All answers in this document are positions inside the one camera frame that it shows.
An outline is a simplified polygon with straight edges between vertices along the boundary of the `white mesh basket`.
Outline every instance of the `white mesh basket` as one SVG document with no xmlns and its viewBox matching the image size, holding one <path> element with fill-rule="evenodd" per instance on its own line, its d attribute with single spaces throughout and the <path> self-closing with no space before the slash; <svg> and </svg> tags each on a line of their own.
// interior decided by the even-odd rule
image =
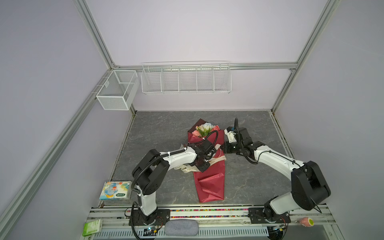
<svg viewBox="0 0 384 240">
<path fill-rule="evenodd" d="M 140 82 L 134 70 L 113 70 L 96 95 L 105 110 L 129 110 Z"/>
<path fill-rule="evenodd" d="M 232 78 L 229 62 L 190 63 L 192 64 L 143 63 L 141 74 L 143 93 L 229 93 L 231 91 Z"/>
</svg>

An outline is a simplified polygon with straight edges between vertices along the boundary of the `white wire basket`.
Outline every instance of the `white wire basket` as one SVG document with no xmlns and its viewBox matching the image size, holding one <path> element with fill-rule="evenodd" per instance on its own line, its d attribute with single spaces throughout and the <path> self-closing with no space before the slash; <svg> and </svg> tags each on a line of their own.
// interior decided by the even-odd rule
<svg viewBox="0 0 384 240">
<path fill-rule="evenodd" d="M 105 110 L 129 110 L 140 82 L 134 70 L 113 70 L 96 95 Z"/>
<path fill-rule="evenodd" d="M 229 93 L 229 62 L 143 63 L 142 91 L 160 93 Z"/>
</svg>

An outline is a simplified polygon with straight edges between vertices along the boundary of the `folded red paper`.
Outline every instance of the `folded red paper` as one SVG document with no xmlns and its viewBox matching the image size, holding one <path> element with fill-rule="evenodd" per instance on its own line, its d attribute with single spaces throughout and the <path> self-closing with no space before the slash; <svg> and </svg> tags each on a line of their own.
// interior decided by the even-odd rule
<svg viewBox="0 0 384 240">
<path fill-rule="evenodd" d="M 206 121 L 199 119 L 197 123 L 188 131 L 188 142 L 194 143 L 201 141 L 201 138 L 193 136 L 192 132 L 196 126 L 206 123 Z M 208 141 L 214 142 L 215 134 L 208 137 Z M 218 131 L 216 144 L 224 144 L 224 130 Z M 218 149 L 214 158 L 223 156 L 224 153 Z M 225 161 L 220 161 L 210 166 L 204 172 L 193 172 L 195 178 L 195 185 L 199 202 L 211 202 L 217 200 L 224 200 L 224 178 L 225 178 Z"/>
</svg>

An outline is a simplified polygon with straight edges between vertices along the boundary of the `metal beam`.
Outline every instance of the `metal beam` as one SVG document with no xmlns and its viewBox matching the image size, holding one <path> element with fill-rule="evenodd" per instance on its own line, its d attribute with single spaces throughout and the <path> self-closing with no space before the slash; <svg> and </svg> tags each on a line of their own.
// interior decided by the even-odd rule
<svg viewBox="0 0 384 240">
<path fill-rule="evenodd" d="M 85 0 L 73 0 L 108 69 L 115 66 Z"/>
<path fill-rule="evenodd" d="M 300 71 L 302 68 L 305 60 L 309 56 L 311 50 L 313 49 L 316 41 L 318 40 L 319 36 L 323 32 L 325 26 L 328 23 L 328 20 L 330 19 L 331 15 L 334 13 L 336 8 L 338 7 L 340 3 L 340 0 L 328 0 L 327 4 L 325 5 L 323 12 L 321 13 L 307 43 L 305 44 L 298 60 L 297 60 L 297 67 L 295 70 L 291 71 L 291 74 L 289 75 L 286 83 L 283 86 L 283 89 L 280 91 L 280 94 L 278 95 L 273 107 L 272 107 L 272 112 L 276 112 L 277 108 L 281 104 L 284 96 L 288 92 L 293 80 L 297 77 L 297 73 Z"/>
<path fill-rule="evenodd" d="M 6 239 L 11 233 L 14 225 L 17 223 L 24 210 L 28 207 L 33 197 L 51 172 L 52 168 L 60 158 L 61 154 L 83 123 L 96 100 L 96 94 L 109 76 L 111 71 L 107 71 L 97 86 L 88 95 L 85 102 L 81 105 L 76 114 L 72 117 L 68 125 L 61 132 L 58 139 L 45 154 L 39 165 L 36 167 L 32 175 L 24 183 L 17 195 L 13 198 L 7 209 L 0 216 L 0 240 Z"/>
<path fill-rule="evenodd" d="M 200 65 L 153 65 L 150 68 L 178 68 L 178 67 L 197 67 Z M 219 66 L 218 64 L 203 64 L 203 66 Z M 254 69 L 296 69 L 297 63 L 231 63 L 231 70 L 254 70 Z M 117 66 L 116 70 L 136 70 L 141 72 L 143 66 Z"/>
</svg>

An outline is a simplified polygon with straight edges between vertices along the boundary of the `pink rose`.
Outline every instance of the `pink rose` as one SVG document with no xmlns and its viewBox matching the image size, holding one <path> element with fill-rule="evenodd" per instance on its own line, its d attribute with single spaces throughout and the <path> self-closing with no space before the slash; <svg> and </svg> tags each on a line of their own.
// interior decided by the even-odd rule
<svg viewBox="0 0 384 240">
<path fill-rule="evenodd" d="M 200 132 L 197 131 L 197 130 L 193 131 L 192 135 L 195 136 L 195 137 L 201 137 Z"/>
<path fill-rule="evenodd" d="M 220 130 L 220 128 L 218 127 L 218 125 L 214 126 L 214 127 L 212 128 L 212 130 L 211 130 L 211 131 L 214 131 L 214 130 L 217 130 L 217 131 L 219 131 L 219 130 Z"/>
</svg>

